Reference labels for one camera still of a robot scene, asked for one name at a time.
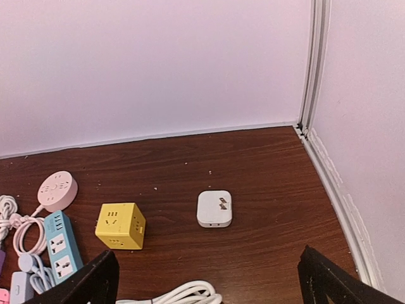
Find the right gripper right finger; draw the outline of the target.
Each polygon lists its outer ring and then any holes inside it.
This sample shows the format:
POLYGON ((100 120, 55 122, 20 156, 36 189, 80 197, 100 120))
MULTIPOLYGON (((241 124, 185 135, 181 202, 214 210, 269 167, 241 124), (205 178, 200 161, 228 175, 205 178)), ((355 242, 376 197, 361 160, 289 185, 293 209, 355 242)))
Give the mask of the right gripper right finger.
POLYGON ((304 303, 401 304, 354 278, 310 246, 302 252, 297 269, 304 303))

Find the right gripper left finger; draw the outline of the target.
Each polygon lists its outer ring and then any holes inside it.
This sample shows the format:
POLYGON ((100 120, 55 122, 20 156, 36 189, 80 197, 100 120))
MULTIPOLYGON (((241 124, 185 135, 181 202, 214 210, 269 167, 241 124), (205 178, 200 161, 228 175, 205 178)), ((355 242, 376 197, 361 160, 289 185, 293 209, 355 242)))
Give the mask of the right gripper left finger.
POLYGON ((119 278, 118 260, 113 251, 106 250, 67 280, 32 298, 31 302, 36 304, 115 303, 119 278))

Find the yellow cube socket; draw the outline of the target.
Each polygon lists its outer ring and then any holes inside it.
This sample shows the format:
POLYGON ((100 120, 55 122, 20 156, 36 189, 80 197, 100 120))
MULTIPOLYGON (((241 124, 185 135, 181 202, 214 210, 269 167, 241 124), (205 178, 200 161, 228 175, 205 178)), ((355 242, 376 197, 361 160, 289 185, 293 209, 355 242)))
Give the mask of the yellow cube socket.
POLYGON ((141 250, 146 219, 136 203, 103 203, 95 235, 113 250, 141 250))

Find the light blue power strip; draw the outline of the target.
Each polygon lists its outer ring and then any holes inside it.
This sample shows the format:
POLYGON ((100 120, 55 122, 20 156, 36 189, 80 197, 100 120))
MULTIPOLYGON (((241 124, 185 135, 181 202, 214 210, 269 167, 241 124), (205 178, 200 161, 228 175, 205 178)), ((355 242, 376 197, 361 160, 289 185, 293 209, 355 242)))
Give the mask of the light blue power strip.
POLYGON ((9 302, 25 303, 34 294, 44 293, 55 287, 56 282, 52 269, 45 267, 41 257, 24 253, 18 258, 19 271, 11 277, 11 291, 9 302))

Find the pink square plug adapter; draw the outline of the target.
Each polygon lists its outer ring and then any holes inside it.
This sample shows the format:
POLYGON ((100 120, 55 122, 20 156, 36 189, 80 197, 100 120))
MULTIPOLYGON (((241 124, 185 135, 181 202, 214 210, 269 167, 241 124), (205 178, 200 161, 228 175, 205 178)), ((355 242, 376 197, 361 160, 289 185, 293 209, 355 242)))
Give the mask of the pink square plug adapter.
POLYGON ((10 294, 7 289, 0 288, 0 304, 9 304, 10 294))

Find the round pink power socket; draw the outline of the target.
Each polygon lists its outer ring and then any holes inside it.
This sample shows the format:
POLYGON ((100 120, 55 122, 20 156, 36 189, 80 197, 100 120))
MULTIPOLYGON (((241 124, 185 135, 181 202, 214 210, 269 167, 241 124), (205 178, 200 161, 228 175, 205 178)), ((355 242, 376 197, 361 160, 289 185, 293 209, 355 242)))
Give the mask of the round pink power socket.
POLYGON ((39 206, 31 215, 19 215, 14 212, 9 218, 10 225, 15 229, 13 249, 18 256, 22 254, 41 255, 46 249, 46 233, 44 218, 38 214, 42 210, 49 213, 62 211, 70 206, 77 196, 78 184, 72 174, 66 170, 58 171, 48 176, 40 185, 37 192, 39 206), (23 247, 24 237, 32 225, 39 228, 39 238, 34 247, 26 250, 23 247))

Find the white square socket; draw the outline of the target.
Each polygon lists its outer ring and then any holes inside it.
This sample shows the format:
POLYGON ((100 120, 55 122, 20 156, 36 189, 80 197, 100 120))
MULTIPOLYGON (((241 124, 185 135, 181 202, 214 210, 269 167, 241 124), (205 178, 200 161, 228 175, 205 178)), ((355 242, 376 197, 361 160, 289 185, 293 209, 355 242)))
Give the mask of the white square socket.
POLYGON ((196 219, 203 228, 226 228, 232 223, 232 196, 226 190, 207 190, 197 197, 196 219))

